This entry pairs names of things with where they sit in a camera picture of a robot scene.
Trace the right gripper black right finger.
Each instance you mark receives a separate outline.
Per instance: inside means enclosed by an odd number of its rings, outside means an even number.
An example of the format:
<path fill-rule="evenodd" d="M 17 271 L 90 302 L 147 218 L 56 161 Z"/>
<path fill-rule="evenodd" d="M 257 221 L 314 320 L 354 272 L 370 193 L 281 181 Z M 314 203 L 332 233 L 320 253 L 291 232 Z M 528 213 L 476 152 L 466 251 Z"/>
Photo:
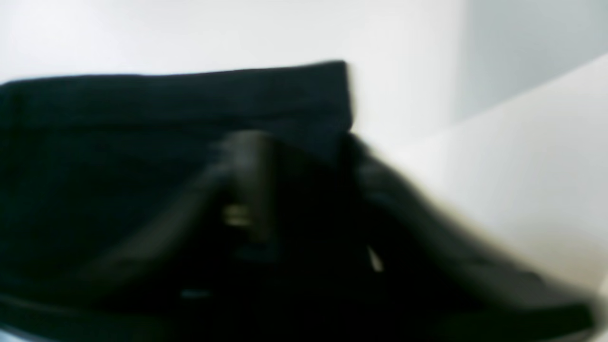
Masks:
<path fill-rule="evenodd" d="M 597 333 L 597 300 L 481 242 L 441 214 L 354 135 L 347 161 L 363 229 L 406 331 Z"/>

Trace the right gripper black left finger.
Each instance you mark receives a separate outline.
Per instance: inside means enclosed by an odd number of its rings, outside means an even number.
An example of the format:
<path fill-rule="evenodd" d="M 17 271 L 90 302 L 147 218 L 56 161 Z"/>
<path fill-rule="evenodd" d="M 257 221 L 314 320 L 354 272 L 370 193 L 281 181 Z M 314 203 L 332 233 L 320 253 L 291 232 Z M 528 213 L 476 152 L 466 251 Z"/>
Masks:
<path fill-rule="evenodd" d="M 95 304 L 160 271 L 206 230 L 225 195 L 235 199 L 226 212 L 245 222 L 249 240 L 269 242 L 276 228 L 274 143 L 261 131 L 228 135 L 219 161 L 196 175 L 163 212 L 71 277 L 73 303 Z"/>

